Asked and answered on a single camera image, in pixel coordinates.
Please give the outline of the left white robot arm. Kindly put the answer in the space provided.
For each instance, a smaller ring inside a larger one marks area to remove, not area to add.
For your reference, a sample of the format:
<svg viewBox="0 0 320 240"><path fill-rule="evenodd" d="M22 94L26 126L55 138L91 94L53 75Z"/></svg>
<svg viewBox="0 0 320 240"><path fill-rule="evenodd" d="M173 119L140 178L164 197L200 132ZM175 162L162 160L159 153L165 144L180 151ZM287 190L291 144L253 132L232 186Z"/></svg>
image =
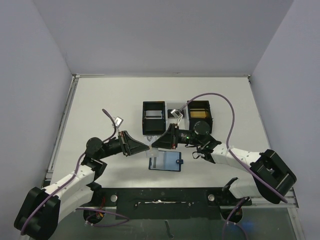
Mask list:
<svg viewBox="0 0 320 240"><path fill-rule="evenodd" d="M128 157L149 149L125 130L107 141L90 138L74 171L49 186L34 187L27 193L14 227L21 235L48 240L63 218L92 200L94 192L100 188L95 181L107 167L104 158L117 154Z"/></svg>

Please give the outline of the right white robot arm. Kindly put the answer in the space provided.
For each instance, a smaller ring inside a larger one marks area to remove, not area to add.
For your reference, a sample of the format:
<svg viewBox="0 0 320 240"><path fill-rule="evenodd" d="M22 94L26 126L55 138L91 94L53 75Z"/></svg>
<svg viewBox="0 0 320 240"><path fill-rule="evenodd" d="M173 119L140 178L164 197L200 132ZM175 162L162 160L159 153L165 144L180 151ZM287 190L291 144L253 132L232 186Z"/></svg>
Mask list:
<svg viewBox="0 0 320 240"><path fill-rule="evenodd" d="M296 175L274 150L253 152L231 147L216 140L205 121L195 123L192 130L180 129L171 123L151 146L175 150L179 144L195 147L198 157L210 163L248 172L252 180L245 183L236 180L228 189L237 199L261 196L273 204L286 203L285 196L297 181Z"/></svg>

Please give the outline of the white silver card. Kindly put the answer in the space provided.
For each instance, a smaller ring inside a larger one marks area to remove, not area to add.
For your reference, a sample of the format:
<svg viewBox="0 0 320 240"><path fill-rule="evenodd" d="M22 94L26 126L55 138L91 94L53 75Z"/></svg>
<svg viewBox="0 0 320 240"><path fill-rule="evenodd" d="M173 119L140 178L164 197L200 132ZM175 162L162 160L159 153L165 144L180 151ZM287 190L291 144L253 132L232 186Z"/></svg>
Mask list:
<svg viewBox="0 0 320 240"><path fill-rule="evenodd" d="M147 150L146 157L147 158L154 158L159 155L159 149L152 147L152 144L158 139L158 136L156 135L147 135L144 137L144 143L149 147L149 150Z"/></svg>

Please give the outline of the black white card tray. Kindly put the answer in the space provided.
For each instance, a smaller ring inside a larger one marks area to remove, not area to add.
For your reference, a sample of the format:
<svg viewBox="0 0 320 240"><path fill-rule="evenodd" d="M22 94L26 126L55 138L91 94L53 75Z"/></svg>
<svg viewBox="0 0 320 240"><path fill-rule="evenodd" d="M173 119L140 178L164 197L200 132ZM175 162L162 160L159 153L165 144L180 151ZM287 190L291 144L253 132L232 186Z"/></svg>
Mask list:
<svg viewBox="0 0 320 240"><path fill-rule="evenodd" d="M183 101L144 101L142 103L142 135L160 136L170 124L192 130L199 121L213 129L213 117L208 100L194 100L187 106Z"/></svg>

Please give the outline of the blue leather card holder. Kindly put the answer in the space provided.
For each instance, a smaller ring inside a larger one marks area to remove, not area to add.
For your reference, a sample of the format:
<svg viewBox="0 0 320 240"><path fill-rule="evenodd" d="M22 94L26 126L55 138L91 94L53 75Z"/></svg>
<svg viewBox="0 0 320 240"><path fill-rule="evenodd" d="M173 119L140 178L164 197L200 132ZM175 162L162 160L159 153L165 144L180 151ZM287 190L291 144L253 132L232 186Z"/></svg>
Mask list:
<svg viewBox="0 0 320 240"><path fill-rule="evenodd" d="M156 156L149 158L149 170L181 172L184 160L182 153L178 151L160 150Z"/></svg>

